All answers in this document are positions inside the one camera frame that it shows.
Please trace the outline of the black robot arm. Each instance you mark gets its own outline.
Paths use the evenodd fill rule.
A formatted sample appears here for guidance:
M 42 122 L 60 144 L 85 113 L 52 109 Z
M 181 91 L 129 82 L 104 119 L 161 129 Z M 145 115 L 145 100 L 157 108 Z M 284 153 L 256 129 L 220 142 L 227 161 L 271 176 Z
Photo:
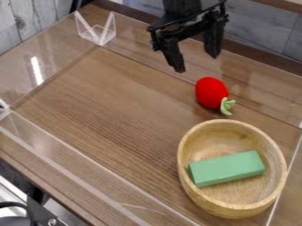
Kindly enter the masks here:
M 153 51 L 161 51 L 176 72 L 185 71 L 177 43 L 192 36 L 201 34 L 205 53 L 212 58 L 219 56 L 228 22 L 225 3 L 227 0 L 217 0 L 203 8 L 200 0 L 163 0 L 164 15 L 145 30 Z

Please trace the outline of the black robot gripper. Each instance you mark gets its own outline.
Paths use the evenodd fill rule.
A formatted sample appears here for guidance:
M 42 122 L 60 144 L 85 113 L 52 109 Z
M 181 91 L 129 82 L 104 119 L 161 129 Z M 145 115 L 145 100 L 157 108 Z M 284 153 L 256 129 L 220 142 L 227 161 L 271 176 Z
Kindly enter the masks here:
M 201 34 L 205 53 L 212 58 L 219 56 L 224 24 L 228 22 L 225 3 L 227 0 L 213 0 L 203 6 L 201 0 L 163 0 L 164 14 L 147 27 L 147 32 L 151 34 L 153 50 L 163 51 L 176 72 L 185 71 L 177 41 Z

